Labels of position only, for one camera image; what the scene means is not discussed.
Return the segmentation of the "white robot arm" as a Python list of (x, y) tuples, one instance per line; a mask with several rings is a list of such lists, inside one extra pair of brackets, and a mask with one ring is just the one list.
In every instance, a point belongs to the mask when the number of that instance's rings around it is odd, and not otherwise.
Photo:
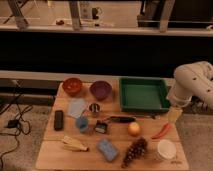
[(180, 65), (174, 70), (174, 84), (166, 96), (171, 104), (169, 123), (177, 121), (182, 108), (189, 105), (193, 96), (213, 109), (213, 65), (207, 61)]

